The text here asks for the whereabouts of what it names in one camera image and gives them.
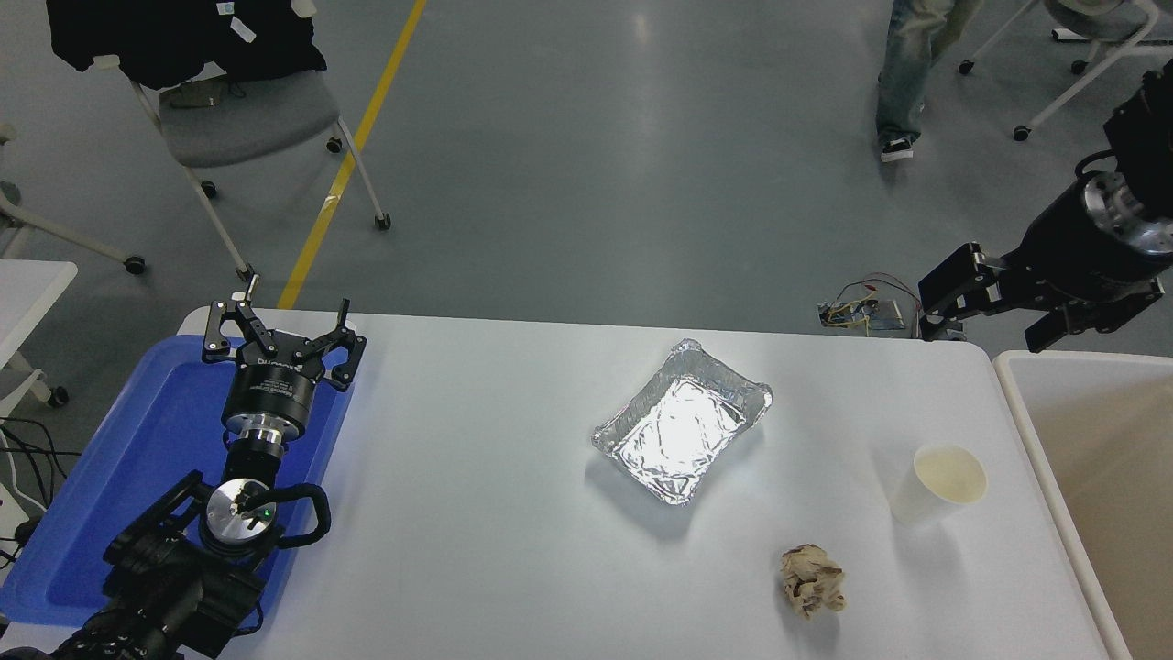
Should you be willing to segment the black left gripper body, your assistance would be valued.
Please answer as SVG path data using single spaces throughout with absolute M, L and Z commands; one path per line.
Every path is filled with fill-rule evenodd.
M 262 422 L 283 435 L 305 434 L 325 365 L 307 349 L 301 349 L 304 362 L 296 362 L 297 352 L 282 349 L 264 358 L 258 343 L 236 347 L 237 368 L 223 409 L 225 429 L 240 435 L 248 424 Z

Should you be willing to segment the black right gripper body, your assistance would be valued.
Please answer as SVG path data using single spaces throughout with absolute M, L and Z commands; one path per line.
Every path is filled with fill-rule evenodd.
M 1168 215 L 1126 182 L 1074 182 L 1003 259 L 1064 295 L 1116 302 L 1168 267 Z

